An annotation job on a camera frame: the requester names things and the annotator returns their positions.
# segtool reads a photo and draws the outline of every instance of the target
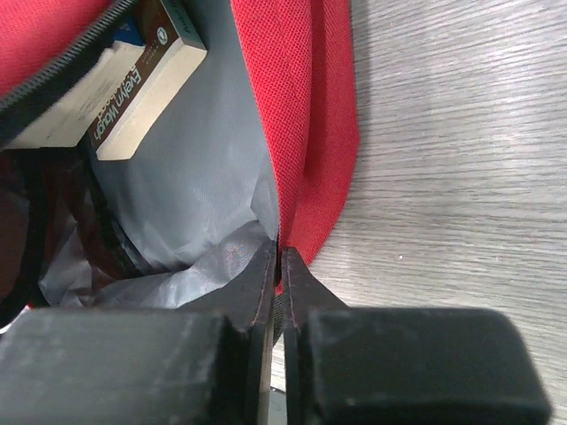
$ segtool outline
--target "book cover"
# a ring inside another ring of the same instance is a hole
[[[206,54],[180,0],[144,0],[135,18],[144,53],[88,130],[100,159],[131,158]]]
[[[9,148],[73,147],[144,51],[130,19],[114,34],[113,46],[46,112],[27,126]]]

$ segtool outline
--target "wooden surface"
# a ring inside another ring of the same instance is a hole
[[[556,424],[567,424],[566,19],[565,2],[545,0],[353,0],[361,148],[311,267],[350,305],[506,313]]]

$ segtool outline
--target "black plastic object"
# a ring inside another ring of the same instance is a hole
[[[0,425],[266,425],[276,244],[181,310],[27,313],[0,343]],[[478,309],[347,307],[282,256],[291,425],[543,425],[522,338]]]
[[[265,243],[234,280],[181,307],[195,313],[224,313],[242,336],[246,382],[237,394],[243,396],[247,424],[268,423],[276,256],[276,243]]]
[[[1,345],[0,423],[241,423],[236,344],[213,314],[27,313]]]
[[[0,150],[87,74],[138,1],[114,0],[58,58],[0,98]]]
[[[496,312],[313,312],[301,343],[307,423],[537,425],[551,414],[522,338]]]

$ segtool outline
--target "black zipper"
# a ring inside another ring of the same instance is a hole
[[[57,102],[98,61],[139,0],[114,0],[58,58],[0,99],[0,150]]]

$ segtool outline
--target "red fabric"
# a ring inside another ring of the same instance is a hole
[[[0,0],[0,96],[56,58],[110,2]]]
[[[276,176],[280,247],[309,263],[346,201],[358,148],[348,0],[232,0]]]

